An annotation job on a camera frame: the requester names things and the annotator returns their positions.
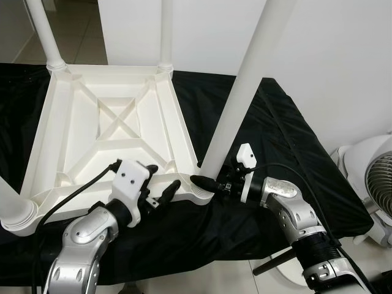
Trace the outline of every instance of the cable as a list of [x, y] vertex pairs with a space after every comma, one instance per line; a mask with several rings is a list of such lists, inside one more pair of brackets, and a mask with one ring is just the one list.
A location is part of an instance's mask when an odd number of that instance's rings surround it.
[[334, 241], [334, 243], [337, 245], [337, 249], [340, 251], [340, 253], [350, 262], [351, 266], [353, 267], [353, 269], [355, 270], [355, 272], [357, 273], [357, 275], [360, 277], [360, 279], [362, 280], [362, 282], [365, 284], [365, 286], [369, 289], [369, 291], [372, 294], [378, 294], [378, 292], [375, 290], [375, 288], [372, 286], [372, 284], [369, 282], [369, 280], [366, 278], [366, 276], [364, 275], [364, 273], [362, 272], [362, 270], [360, 269], [360, 267], [353, 261], [353, 259], [348, 255], [348, 253], [346, 253], [345, 250], [343, 250], [342, 248], [342, 244], [340, 243], [339, 240], [337, 240], [334, 235], [332, 234], [331, 228], [328, 225], [328, 222], [326, 221], [326, 217], [324, 215], [323, 210], [321, 209], [320, 203], [317, 200], [316, 195], [314, 194], [314, 191], [312, 189], [312, 187], [309, 185], [308, 181], [305, 180], [305, 178], [303, 176], [301, 176], [296, 170], [294, 170], [293, 168], [284, 165], [284, 164], [280, 164], [277, 162], [272, 162], [270, 164], [263, 164], [260, 165], [258, 167], [254, 167], [254, 168], [248, 168], [247, 172], [254, 172], [260, 168], [264, 168], [264, 167], [283, 167], [286, 168], [287, 170], [290, 170], [292, 173], [294, 173], [297, 177], [299, 177], [302, 182], [306, 185], [309, 193], [312, 195], [312, 198], [314, 200], [314, 203], [320, 213], [319, 218], [321, 219], [321, 223], [323, 224], [327, 234], [330, 236], [330, 238]]
[[[121, 165], [121, 160], [117, 160], [115, 163], [110, 164], [105, 170], [103, 170], [102, 173], [97, 175], [94, 179], [92, 179], [90, 182], [85, 184], [84, 186], [81, 186], [79, 189], [77, 189], [74, 193], [70, 194], [67, 198], [65, 198], [63, 201], [55, 205], [51, 210], [49, 210], [46, 215], [41, 218], [39, 221], [36, 232], [34, 233], [33, 236], [33, 243], [34, 243], [34, 248], [33, 248], [33, 262], [32, 262], [32, 269], [31, 269], [31, 293], [32, 294], [37, 294], [37, 283], [36, 283], [36, 270], [38, 268], [39, 273], [42, 273], [42, 268], [40, 264], [40, 247], [39, 247], [39, 233], [42, 229], [42, 226], [44, 223], [49, 219], [49, 217], [52, 216], [53, 213], [55, 213], [60, 207], [64, 206], [66, 203], [70, 202], [73, 198], [75, 198], [78, 194], [82, 193], [84, 190], [87, 188], [91, 187], [94, 183], [96, 183], [98, 180], [100, 180], [104, 175], [107, 174], [110, 170], [117, 172], [119, 166]], [[43, 279], [41, 277], [41, 288], [43, 289], [44, 284], [43, 284]]]

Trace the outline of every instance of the black fabric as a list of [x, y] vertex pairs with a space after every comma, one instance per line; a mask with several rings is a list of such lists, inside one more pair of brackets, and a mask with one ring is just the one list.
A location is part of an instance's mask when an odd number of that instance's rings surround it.
[[[27, 115], [14, 109], [14, 114], [8, 112], [4, 118], [1, 116], [0, 128], [10, 115], [16, 116], [15, 124], [20, 118], [30, 127], [36, 127], [45, 97], [43, 89], [49, 80], [46, 69], [15, 65], [0, 68], [5, 73], [0, 81], [0, 109], [3, 105], [24, 103], [25, 99], [29, 99], [29, 103], [32, 100], [36, 102], [30, 106]], [[37, 84], [22, 95], [20, 89], [28, 89], [26, 85], [31, 75]], [[20, 88], [8, 88], [3, 86], [5, 80], [22, 85]], [[233, 82], [234, 77], [231, 76], [174, 72], [173, 85], [199, 160], [206, 153]], [[18, 130], [22, 126], [17, 124], [13, 128]], [[6, 132], [6, 135], [13, 136], [10, 132]], [[9, 141], [20, 143], [23, 149], [31, 149], [32, 138], [24, 133], [21, 138]], [[251, 144], [258, 164], [287, 164], [309, 181], [338, 238], [360, 235], [371, 228], [372, 220], [359, 198], [322, 148], [291, 98], [273, 79], [263, 79], [233, 147], [245, 142]], [[13, 148], [7, 150], [17, 153]], [[13, 166], [10, 157], [1, 156], [1, 166]], [[15, 168], [19, 173], [15, 172], [12, 177], [6, 175], [13, 187], [17, 188], [22, 183], [27, 160], [28, 155], [23, 164]], [[312, 204], [306, 186], [289, 171], [271, 167], [257, 173], [261, 178], [269, 175], [294, 182]], [[44, 269], [47, 270], [58, 255], [62, 231], [69, 222], [65, 220], [45, 226], [42, 245]], [[13, 237], [1, 229], [0, 244], [0, 285], [29, 285], [32, 238]], [[223, 201], [217, 197], [206, 206], [187, 201], [176, 202], [171, 203], [164, 214], [153, 215], [143, 219], [135, 228], [126, 229], [109, 245], [101, 260], [99, 283], [114, 284], [194, 270], [213, 260], [263, 258], [287, 246], [272, 213], [253, 203], [245, 205], [238, 200]]]

